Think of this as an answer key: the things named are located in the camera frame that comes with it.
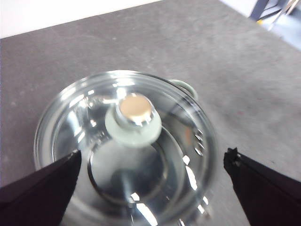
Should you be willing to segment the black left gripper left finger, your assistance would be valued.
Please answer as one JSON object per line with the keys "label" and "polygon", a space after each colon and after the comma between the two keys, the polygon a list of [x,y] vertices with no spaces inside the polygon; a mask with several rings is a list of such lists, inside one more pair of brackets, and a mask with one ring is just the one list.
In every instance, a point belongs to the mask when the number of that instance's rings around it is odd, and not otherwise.
{"label": "black left gripper left finger", "polygon": [[67,156],[0,189],[2,226],[58,226],[74,193],[81,152]]}

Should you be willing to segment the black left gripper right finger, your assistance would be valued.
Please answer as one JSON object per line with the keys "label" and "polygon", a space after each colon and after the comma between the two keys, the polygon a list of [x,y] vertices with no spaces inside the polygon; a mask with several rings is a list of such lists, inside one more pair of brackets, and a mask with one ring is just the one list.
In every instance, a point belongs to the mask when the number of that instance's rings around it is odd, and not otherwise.
{"label": "black left gripper right finger", "polygon": [[223,165],[252,226],[299,226],[301,183],[228,148]]}

